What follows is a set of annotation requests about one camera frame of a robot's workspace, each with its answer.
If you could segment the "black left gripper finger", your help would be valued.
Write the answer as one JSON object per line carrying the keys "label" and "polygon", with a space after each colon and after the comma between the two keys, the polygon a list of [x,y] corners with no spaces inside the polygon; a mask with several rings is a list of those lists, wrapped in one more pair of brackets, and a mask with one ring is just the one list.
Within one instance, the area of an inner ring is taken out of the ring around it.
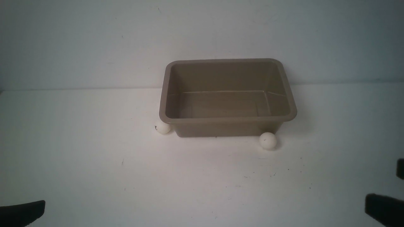
{"label": "black left gripper finger", "polygon": [[1,227],[25,227],[45,212],[46,201],[39,200],[31,203],[0,207]]}

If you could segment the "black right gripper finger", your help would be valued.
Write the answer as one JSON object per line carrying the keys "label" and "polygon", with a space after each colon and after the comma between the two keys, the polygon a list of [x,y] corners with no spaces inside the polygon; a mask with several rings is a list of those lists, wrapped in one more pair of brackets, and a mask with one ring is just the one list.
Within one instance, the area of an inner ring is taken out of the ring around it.
{"label": "black right gripper finger", "polygon": [[404,201],[384,195],[368,194],[365,213],[386,227],[404,226]]}
{"label": "black right gripper finger", "polygon": [[404,180],[404,158],[398,159],[396,165],[396,176]]}

